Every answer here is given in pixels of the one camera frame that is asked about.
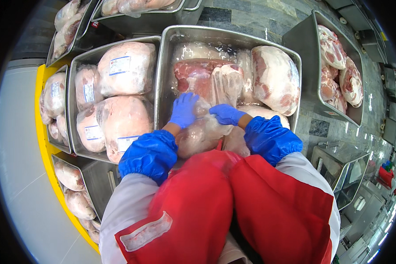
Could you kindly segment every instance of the hand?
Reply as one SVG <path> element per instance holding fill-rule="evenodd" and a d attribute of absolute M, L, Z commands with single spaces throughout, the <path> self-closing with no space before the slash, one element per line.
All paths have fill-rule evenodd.
<path fill-rule="evenodd" d="M 195 121 L 194 108 L 199 96 L 192 92 L 182 93 L 173 103 L 173 112 L 170 123 L 180 126 L 181 129 L 188 127 Z"/>
<path fill-rule="evenodd" d="M 216 114 L 216 119 L 221 125 L 237 126 L 239 119 L 246 114 L 226 103 L 213 106 L 209 110 L 210 114 Z"/>

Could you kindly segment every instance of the blue nitrile glove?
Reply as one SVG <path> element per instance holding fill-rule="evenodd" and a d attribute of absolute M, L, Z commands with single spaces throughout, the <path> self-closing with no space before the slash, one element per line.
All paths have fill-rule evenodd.
<path fill-rule="evenodd" d="M 245 142 L 251 154 L 261 155 L 273 167 L 286 155 L 302 151 L 302 141 L 287 128 L 280 117 L 253 118 L 245 127 Z"/>
<path fill-rule="evenodd" d="M 177 161 L 174 136 L 166 130 L 141 135 L 126 150 L 119 161 L 123 178 L 129 173 L 141 173 L 160 186 Z"/>
<path fill-rule="evenodd" d="M 195 121 L 194 108 L 199 96 L 192 92 L 182 93 L 179 98 L 173 102 L 173 112 L 170 123 L 175 123 L 181 129 L 188 127 Z"/>
<path fill-rule="evenodd" d="M 246 114 L 239 111 L 227 103 L 218 104 L 209 110 L 210 114 L 216 114 L 216 119 L 221 125 L 234 125 L 238 126 L 239 119 Z"/>

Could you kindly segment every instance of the red apron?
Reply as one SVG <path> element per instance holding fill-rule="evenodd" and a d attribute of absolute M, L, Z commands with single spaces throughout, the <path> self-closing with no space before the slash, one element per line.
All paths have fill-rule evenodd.
<path fill-rule="evenodd" d="M 148 218 L 116 233 L 130 263 L 217 263 L 231 224 L 265 263 L 330 263 L 333 196 L 261 156 L 191 157 L 155 194 Z"/>

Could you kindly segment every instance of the blue sleeve cover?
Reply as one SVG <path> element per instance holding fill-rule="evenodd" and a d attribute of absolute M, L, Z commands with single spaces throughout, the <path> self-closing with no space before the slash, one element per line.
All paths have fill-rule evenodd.
<path fill-rule="evenodd" d="M 261 155 L 273 167 L 286 155 L 302 151 L 302 141 L 282 127 L 280 117 L 253 118 L 245 127 L 245 142 L 251 154 Z"/>
<path fill-rule="evenodd" d="M 159 186 L 177 161 L 174 136 L 166 130 L 155 130 L 141 135 L 129 146 L 119 161 L 122 176 L 140 173 L 153 179 Z"/>

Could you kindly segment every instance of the person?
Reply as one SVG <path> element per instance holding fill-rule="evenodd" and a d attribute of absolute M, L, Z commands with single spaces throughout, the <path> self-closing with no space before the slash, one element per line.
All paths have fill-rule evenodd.
<path fill-rule="evenodd" d="M 141 135 L 122 156 L 123 178 L 101 223 L 102 262 L 331 263 L 340 229 L 333 191 L 278 116 L 210 108 L 219 124 L 245 130 L 251 156 L 212 150 L 168 175 L 175 137 L 194 122 L 197 100 L 182 94 L 163 129 Z"/>

